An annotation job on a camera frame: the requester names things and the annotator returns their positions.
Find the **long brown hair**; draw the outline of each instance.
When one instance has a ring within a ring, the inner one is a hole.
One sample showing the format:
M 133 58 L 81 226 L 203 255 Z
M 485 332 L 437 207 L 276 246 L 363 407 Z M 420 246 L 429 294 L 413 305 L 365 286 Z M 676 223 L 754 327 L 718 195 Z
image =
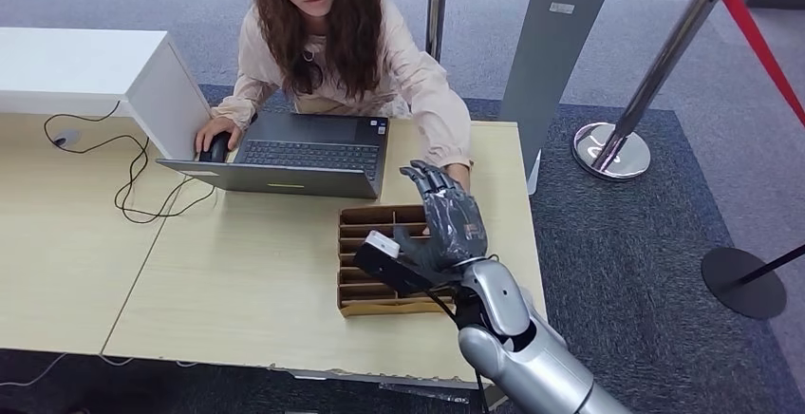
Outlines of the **long brown hair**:
M 305 61 L 308 41 L 305 21 L 290 0 L 254 0 L 260 29 L 274 61 L 285 76 L 286 93 L 310 94 L 321 85 L 323 73 Z M 381 0 L 334 0 L 328 14 L 325 59 L 331 77 L 349 98 L 364 96 L 380 82 Z

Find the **laptop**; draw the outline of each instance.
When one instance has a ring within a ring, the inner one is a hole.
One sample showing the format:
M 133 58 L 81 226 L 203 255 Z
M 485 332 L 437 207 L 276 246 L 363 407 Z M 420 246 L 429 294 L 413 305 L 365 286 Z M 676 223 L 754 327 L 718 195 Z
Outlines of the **laptop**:
M 388 119 L 261 112 L 233 163 L 157 160 L 226 191 L 377 198 Z

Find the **woman's arm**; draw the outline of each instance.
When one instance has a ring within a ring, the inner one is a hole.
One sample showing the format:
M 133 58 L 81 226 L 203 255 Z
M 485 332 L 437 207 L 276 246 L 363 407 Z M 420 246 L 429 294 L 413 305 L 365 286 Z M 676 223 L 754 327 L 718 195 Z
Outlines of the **woman's arm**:
M 263 41 L 253 8 L 240 27 L 237 64 L 234 93 L 213 107 L 213 119 L 196 136 L 197 151 L 209 150 L 213 136 L 223 131 L 232 133 L 229 148 L 234 149 L 254 113 L 279 87 L 275 77 L 277 67 Z
M 424 135 L 425 160 L 444 167 L 469 191 L 470 113 L 447 83 L 447 72 L 420 51 L 403 15 L 384 0 L 385 60 Z

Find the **stanchion base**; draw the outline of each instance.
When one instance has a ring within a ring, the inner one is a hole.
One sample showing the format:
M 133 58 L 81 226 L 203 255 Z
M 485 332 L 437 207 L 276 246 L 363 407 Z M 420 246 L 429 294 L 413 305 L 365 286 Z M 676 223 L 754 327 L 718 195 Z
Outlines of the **stanchion base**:
M 716 248 L 702 259 L 702 278 L 725 307 L 744 316 L 768 319 L 785 310 L 785 287 L 777 274 L 770 272 L 744 285 L 733 284 L 764 265 L 745 251 Z
M 651 153 L 646 142 L 634 132 L 606 170 L 592 167 L 614 130 L 615 125 L 608 122 L 594 122 L 582 127 L 573 138 L 573 157 L 585 170 L 602 179 L 626 181 L 638 177 L 651 163 Z

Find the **laptop keyboard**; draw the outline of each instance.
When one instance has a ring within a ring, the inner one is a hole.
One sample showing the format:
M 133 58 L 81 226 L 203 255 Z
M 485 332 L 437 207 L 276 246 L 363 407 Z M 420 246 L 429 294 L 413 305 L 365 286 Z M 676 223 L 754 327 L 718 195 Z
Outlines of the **laptop keyboard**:
M 247 141 L 244 149 L 247 164 L 363 170 L 369 179 L 376 175 L 376 146 Z

